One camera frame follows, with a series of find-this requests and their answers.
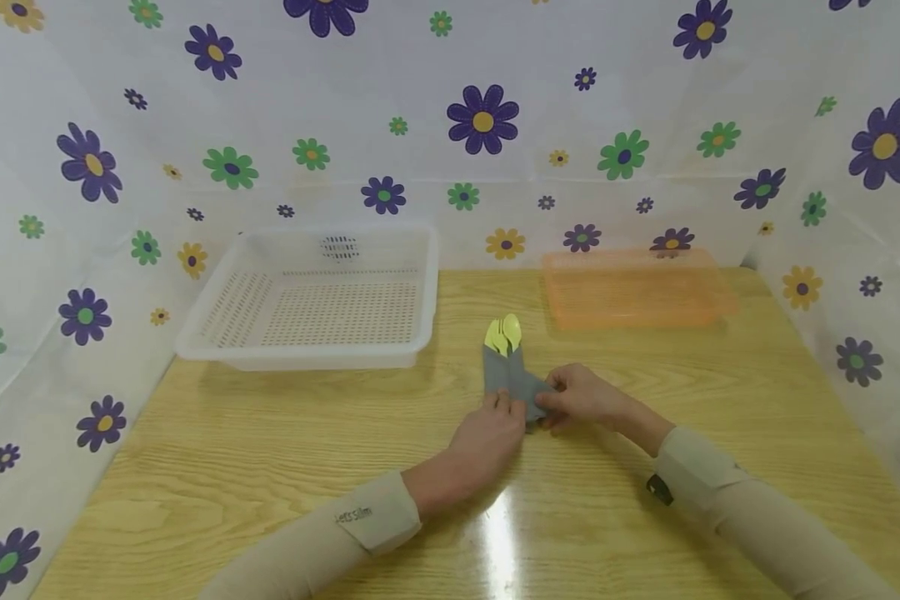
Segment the beige arm sleeve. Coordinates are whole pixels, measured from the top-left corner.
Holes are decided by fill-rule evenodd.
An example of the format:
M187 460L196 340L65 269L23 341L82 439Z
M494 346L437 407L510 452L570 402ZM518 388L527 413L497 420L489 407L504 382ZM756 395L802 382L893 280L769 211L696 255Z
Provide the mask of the beige arm sleeve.
M304 514L234 558L199 600L303 600L420 530L417 504L390 472Z
M673 429L660 447L657 475L678 505L735 543L791 598L900 598L820 520L706 438Z

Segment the wood grain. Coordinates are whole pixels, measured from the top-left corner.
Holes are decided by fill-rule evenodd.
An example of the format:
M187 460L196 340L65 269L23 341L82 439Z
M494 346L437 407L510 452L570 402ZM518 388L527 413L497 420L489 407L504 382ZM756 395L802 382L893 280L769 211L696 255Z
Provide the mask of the wood grain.
M726 274L741 313L704 329L559 332L539 272L442 272L433 339L410 370L177 360L34 598L195 598L261 536L435 453L478 402L484 330L508 311L527 370L583 362L708 435L900 590L899 492L758 275ZM494 490L324 597L780 598L643 490L650 465L618 437L534 433Z

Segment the gray napkin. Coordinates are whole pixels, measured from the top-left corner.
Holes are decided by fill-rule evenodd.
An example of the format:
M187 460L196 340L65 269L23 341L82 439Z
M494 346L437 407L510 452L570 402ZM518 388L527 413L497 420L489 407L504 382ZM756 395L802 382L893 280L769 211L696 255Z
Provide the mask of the gray napkin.
M516 348L516 352L509 358L486 346L481 348L483 348L483 391L496 392L500 388L506 388L513 398L523 400L527 404L527 430L532 429L538 419L547 416L534 398L540 392L552 392L553 388L524 371L523 347Z

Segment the yellow flower print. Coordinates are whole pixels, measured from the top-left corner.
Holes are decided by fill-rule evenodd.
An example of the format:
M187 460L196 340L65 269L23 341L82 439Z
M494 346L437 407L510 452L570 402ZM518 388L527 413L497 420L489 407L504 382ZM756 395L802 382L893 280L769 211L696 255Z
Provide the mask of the yellow flower print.
M791 308L810 310L810 304L820 299L823 279L814 277L813 267L793 267L783 276L783 297L790 299Z
M569 163L570 157L565 150L555 150L550 152L550 164L555 167L562 167L566 163Z
M183 250L177 252L177 258L180 259L183 270L189 274L191 279L199 279L200 273L208 270L208 266L204 263L204 260L208 259L208 254L203 251L202 244L185 242Z
M170 321L170 311L165 308L154 308L151 313L151 323L154 327L162 326L162 324Z
M180 179L183 179L183 173L172 164L163 165L163 171L167 174L167 177L173 179L174 182L179 182Z
M494 235L487 236L487 252L495 254L497 260L513 260L516 255L523 252L523 244L527 239L520 235L518 230L509 229L505 232L497 228Z
M23 33L43 29L43 12L33 0L0 0L0 13L9 27L16 27Z

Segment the black tag on sleeve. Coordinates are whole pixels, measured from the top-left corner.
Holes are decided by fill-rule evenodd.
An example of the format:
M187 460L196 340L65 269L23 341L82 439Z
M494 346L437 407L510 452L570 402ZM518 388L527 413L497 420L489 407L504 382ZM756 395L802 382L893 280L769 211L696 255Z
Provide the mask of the black tag on sleeve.
M657 500L663 502L664 506L673 504L673 495L670 493L670 487L667 487L667 484L656 473L647 480L647 490L656 495Z

